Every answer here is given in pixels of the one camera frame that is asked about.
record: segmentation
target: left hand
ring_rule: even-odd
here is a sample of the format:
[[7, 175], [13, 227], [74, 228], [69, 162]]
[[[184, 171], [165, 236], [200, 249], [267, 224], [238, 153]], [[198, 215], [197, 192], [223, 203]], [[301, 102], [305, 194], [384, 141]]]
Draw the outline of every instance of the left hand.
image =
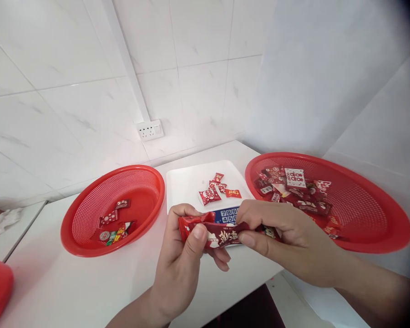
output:
[[[173, 206], [168, 213], [155, 282], [149, 293], [150, 304], [161, 315], [162, 325], [184, 312], [196, 293], [200, 258], [208, 231], [204, 225], [196, 225], [184, 244], [177, 219], [190, 215], [201, 213], [189, 204]], [[227, 262], [231, 257], [225, 249], [209, 250], [207, 253], [222, 271], [229, 270]]]

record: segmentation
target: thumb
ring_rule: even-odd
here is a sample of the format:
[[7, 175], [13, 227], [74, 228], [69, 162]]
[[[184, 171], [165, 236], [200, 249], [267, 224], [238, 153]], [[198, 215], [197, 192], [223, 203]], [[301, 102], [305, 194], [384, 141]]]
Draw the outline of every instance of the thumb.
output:
[[194, 227], [185, 242], [181, 258], [179, 259], [182, 266], [190, 268], [199, 266], [207, 236], [208, 231], [203, 224], [199, 223]]
[[238, 234], [240, 242], [282, 266], [291, 258], [290, 246], [254, 231]]

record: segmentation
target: red basket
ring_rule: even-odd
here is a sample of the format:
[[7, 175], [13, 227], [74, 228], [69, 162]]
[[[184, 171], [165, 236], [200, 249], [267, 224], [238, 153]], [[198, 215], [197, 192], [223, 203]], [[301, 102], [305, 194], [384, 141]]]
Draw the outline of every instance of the red basket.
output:
[[[62, 244], [77, 256], [111, 253], [137, 240], [151, 228], [161, 209], [164, 194], [164, 179], [150, 166], [130, 165], [107, 173], [82, 191], [71, 204], [62, 222]], [[136, 220], [135, 230], [110, 246], [90, 240], [99, 228], [100, 216], [113, 211], [116, 203], [124, 199], [131, 199], [131, 206], [120, 210], [120, 220]]]
[[[361, 175], [340, 165], [313, 156], [297, 153], [269, 153], [250, 161], [246, 182], [256, 199], [253, 181], [266, 167], [304, 169], [307, 179], [331, 181], [327, 200], [333, 204], [332, 214], [343, 225], [342, 236], [348, 241], [334, 240], [340, 247], [362, 253], [390, 253], [407, 246], [410, 221], [403, 209], [381, 188]], [[324, 228], [326, 219], [309, 214]]]

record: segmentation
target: white cloth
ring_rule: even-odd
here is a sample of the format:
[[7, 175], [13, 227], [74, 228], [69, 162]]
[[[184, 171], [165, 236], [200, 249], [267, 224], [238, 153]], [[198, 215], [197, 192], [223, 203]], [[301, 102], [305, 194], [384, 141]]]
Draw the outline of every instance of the white cloth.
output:
[[0, 235], [5, 231], [5, 227], [18, 222], [21, 218], [22, 208], [7, 210], [0, 214]]

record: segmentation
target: hand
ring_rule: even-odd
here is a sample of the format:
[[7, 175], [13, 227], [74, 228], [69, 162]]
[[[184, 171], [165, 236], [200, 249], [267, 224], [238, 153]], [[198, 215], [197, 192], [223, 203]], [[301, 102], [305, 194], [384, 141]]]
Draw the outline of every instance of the hand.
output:
[[260, 224], [282, 231], [283, 243], [254, 231], [238, 237], [247, 247], [273, 260], [298, 278], [318, 287], [342, 287], [349, 266], [356, 257], [339, 248], [312, 220], [285, 203], [245, 200], [237, 214], [237, 224], [250, 229]]
[[[106, 328], [160, 328], [187, 309], [196, 293], [200, 258], [208, 231], [203, 224], [196, 225], [184, 245], [177, 219], [201, 214], [189, 204], [179, 204], [170, 209], [153, 286], [124, 307]], [[208, 253], [222, 271], [229, 270], [231, 257], [225, 249]]]
[[[208, 231], [204, 225], [196, 225], [184, 245], [177, 219], [190, 215], [201, 213], [189, 204], [173, 206], [168, 213], [155, 282], [149, 296], [157, 313], [162, 315], [162, 323], [169, 323], [184, 312], [196, 293], [200, 258]], [[221, 270], [229, 270], [227, 262], [231, 258], [225, 249], [208, 253]]]

